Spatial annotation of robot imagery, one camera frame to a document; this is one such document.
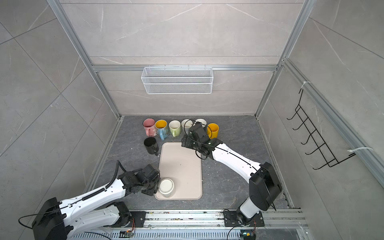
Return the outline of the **grey mug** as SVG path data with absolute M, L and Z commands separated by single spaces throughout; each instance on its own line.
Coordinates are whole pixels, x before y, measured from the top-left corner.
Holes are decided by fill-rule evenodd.
M 190 128 L 194 125 L 194 121 L 185 119 L 181 122 L 182 132 L 186 135 L 190 135 Z

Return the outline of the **white mug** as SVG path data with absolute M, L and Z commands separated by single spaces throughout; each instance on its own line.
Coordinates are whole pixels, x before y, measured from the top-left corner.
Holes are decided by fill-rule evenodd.
M 171 179 L 162 179 L 159 184 L 159 191 L 165 197 L 169 198 L 175 189 L 175 184 Z

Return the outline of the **dark green mug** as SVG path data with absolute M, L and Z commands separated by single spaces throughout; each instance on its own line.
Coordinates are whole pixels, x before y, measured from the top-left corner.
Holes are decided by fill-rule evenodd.
M 207 126 L 207 121 L 204 119 L 196 119 L 195 123 L 201 123 L 203 127 Z

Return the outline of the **light green mug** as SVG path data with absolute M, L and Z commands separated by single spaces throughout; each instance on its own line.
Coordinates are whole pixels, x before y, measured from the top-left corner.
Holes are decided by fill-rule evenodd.
M 181 134 L 181 122 L 177 120 L 173 120 L 169 123 L 170 133 L 176 138 Z

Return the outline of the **black mug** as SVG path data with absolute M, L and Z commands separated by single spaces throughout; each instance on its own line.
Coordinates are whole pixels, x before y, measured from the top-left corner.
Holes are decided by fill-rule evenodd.
M 150 154 L 150 155 L 155 155 L 155 156 L 158 156 L 159 155 L 159 146 L 158 146 L 158 143 L 157 143 L 157 140 L 156 138 L 154 137 L 148 137 L 144 140 L 144 146 L 147 150 L 147 152 Z

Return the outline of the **blue butterfly mug yellow inside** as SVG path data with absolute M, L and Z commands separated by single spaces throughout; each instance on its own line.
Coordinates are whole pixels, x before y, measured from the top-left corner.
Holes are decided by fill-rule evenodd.
M 169 127 L 167 121 L 158 120 L 155 123 L 155 127 L 161 140 L 164 141 L 169 136 Z

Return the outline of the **pink mug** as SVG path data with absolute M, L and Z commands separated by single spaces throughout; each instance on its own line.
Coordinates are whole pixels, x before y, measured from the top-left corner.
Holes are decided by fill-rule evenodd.
M 154 137 L 157 135 L 156 121 L 152 118 L 147 118 L 143 121 L 143 127 L 148 137 Z

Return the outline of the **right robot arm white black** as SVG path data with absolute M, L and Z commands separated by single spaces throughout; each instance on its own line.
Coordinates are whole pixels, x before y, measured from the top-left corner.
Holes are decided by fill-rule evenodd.
M 274 201 L 283 187 L 274 167 L 269 163 L 251 161 L 233 151 L 223 141 L 210 137 L 202 123 L 195 123 L 182 138 L 182 147 L 195 150 L 202 157 L 220 162 L 249 184 L 249 196 L 238 207 L 235 221 L 240 226 L 253 222 L 255 216 L 274 207 Z

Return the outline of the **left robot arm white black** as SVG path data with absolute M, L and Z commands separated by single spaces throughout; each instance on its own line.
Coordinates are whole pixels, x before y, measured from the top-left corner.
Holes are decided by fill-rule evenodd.
M 159 182 L 160 171 L 152 165 L 126 171 L 117 161 L 108 184 L 70 199 L 47 200 L 29 228 L 36 240 L 67 240 L 100 227 L 133 226 L 135 219 L 121 199 L 138 192 L 153 196 Z

